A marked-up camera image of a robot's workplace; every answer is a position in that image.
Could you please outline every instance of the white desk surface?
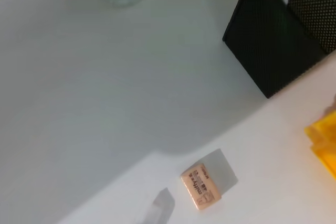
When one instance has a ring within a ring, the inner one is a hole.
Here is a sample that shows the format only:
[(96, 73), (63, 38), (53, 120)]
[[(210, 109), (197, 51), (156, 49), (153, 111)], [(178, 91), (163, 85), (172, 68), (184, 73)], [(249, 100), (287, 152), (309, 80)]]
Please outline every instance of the white desk surface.
[[(0, 0), (0, 223), (334, 223), (303, 128), (336, 58), (266, 100), (221, 38), (238, 0)], [(179, 174), (220, 148), (238, 183), (198, 212)]]

